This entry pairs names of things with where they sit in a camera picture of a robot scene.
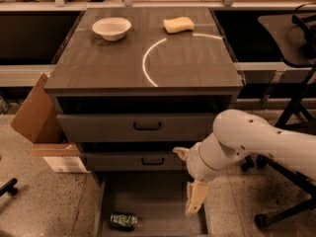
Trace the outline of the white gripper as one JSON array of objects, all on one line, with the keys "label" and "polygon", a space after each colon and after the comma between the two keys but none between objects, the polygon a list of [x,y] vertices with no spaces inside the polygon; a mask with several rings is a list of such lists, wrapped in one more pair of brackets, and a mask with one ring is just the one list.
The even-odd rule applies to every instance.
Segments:
[{"label": "white gripper", "polygon": [[200,142],[191,148],[174,147],[173,152],[187,165],[193,182],[187,183],[186,215],[194,215],[200,210],[209,190],[208,184],[215,179],[217,172],[206,165],[199,152]]}]

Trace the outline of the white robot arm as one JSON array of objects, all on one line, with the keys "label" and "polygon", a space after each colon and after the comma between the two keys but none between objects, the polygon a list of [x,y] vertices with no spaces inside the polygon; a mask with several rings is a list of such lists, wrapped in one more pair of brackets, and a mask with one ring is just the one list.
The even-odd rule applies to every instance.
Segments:
[{"label": "white robot arm", "polygon": [[198,213],[207,196],[208,183],[220,170],[253,153],[316,179],[315,135],[277,128],[239,110],[220,113],[211,135],[191,148],[176,147],[173,152],[186,162],[194,178],[187,184],[187,215]]}]

